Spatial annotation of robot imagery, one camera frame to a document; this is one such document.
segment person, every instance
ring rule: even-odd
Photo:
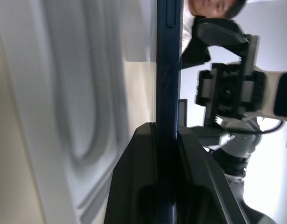
[[[182,53],[191,41],[195,16],[232,19],[242,10],[245,3],[246,0],[184,0]]]

